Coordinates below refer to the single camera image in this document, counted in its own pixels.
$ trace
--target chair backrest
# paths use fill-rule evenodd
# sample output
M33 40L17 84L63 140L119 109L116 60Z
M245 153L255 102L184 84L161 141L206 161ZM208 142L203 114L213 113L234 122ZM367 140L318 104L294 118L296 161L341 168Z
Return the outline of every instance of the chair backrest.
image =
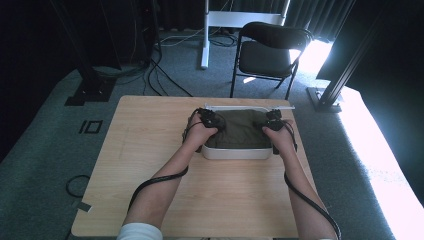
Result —
M301 28L284 27L263 22L250 22L239 32L242 37L251 38L271 48L305 50L312 41L312 34Z

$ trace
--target person's left hand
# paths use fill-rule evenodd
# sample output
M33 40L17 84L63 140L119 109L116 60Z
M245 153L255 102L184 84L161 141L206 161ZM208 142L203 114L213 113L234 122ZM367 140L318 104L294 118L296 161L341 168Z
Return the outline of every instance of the person's left hand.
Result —
M217 128L205 127L200 120L199 114L196 113L191 120L190 130L187 133L187 138L184 141L184 144L191 145L197 149L199 146L203 145L210 136L217 132Z

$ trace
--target stand base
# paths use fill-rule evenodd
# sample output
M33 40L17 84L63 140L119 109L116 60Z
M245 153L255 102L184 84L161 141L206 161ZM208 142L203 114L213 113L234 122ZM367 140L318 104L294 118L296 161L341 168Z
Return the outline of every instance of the stand base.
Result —
M85 91L84 81L81 82L74 96L69 97L65 106L84 106L85 102L107 102L115 87L116 79L102 79L102 85L98 90Z
M306 89L311 97L312 104L314 105L315 111L317 112L327 112L327 113L339 113L342 111L338 101L331 105L330 107L320 104L320 99L325 91L325 88L314 88L308 87Z

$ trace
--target white sleeve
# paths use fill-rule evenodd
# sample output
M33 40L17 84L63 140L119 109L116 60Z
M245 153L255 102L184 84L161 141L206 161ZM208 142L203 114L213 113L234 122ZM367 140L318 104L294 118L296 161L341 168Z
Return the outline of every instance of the white sleeve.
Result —
M161 231L146 223L128 223L122 226L117 240L162 240Z

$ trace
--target controller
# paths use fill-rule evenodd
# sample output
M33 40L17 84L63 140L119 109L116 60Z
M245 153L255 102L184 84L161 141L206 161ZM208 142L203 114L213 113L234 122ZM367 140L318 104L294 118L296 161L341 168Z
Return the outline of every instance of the controller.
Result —
M280 110L273 109L266 113L266 117L268 118L268 120L266 120L264 123L254 122L253 126L260 131L262 131L263 127L268 127L269 129L273 131L280 131L280 129L284 127L284 123L283 121L281 121ZM280 152L274 145L272 146L272 152L275 155L280 154Z
M200 114L200 120L207 128L217 128L218 132L225 129L225 120L218 117L216 113L209 109L198 108L197 112Z

